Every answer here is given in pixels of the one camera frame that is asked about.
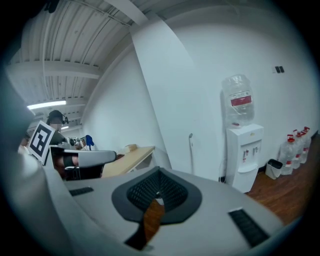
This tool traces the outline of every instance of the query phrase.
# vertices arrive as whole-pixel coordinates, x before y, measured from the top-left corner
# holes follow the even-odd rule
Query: black mesh cover
[[[112,193],[112,202],[124,219],[140,223],[157,192],[162,196],[165,209],[161,224],[185,221],[202,201],[196,186],[164,168],[155,167],[117,187]]]

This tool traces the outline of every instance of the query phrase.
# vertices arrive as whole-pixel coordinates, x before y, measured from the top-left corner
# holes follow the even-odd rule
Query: ceiling
[[[21,48],[6,66],[13,87],[27,105],[66,100],[64,106],[34,109],[30,133],[53,109],[68,116],[69,127],[80,127],[86,104],[110,63],[111,53],[128,36],[134,22],[107,3],[116,1],[129,0],[60,0],[54,13],[42,10],[25,24]],[[142,15],[153,11],[164,20],[199,4],[226,4],[223,0],[131,2],[132,9],[137,7]],[[127,14],[134,11],[129,8]]]

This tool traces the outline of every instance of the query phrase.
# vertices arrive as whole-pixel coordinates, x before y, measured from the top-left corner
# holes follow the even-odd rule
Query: red label
[[[251,102],[252,102],[252,98],[251,98],[251,95],[249,95],[249,96],[245,96],[245,97],[241,97],[241,98],[232,99],[231,105],[232,106],[239,106],[239,105],[248,104]]]

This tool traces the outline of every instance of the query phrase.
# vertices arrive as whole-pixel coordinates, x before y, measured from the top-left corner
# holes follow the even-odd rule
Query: wooden floor
[[[273,180],[264,172],[258,173],[248,196],[274,212],[285,225],[301,216],[313,189],[320,166],[320,135],[311,143],[308,159],[292,175]],[[165,214],[163,205],[154,199],[144,214],[144,233],[148,242],[158,231],[161,217]]]

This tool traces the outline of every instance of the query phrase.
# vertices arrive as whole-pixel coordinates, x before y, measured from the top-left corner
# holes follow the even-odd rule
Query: trash bin
[[[265,174],[269,176],[271,179],[275,180],[281,174],[282,165],[283,164],[281,162],[274,159],[270,159],[266,164]]]

